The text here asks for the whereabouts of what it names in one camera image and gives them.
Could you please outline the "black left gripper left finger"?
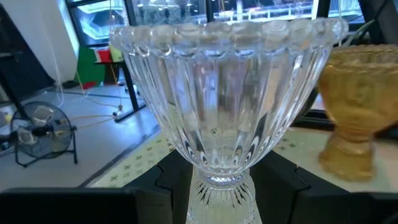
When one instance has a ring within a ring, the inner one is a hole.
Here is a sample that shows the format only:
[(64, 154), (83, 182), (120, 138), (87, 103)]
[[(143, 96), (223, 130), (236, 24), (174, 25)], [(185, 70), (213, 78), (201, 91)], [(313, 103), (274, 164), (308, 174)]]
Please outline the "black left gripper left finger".
[(185, 224), (193, 166), (177, 151), (125, 185), (133, 189), (138, 224)]

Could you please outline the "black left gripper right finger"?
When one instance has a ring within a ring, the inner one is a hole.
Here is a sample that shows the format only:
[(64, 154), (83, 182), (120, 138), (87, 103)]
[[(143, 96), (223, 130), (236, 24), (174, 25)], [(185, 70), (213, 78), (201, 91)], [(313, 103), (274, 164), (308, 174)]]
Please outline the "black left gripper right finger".
[(347, 191), (271, 151), (250, 168), (263, 223), (351, 223)]

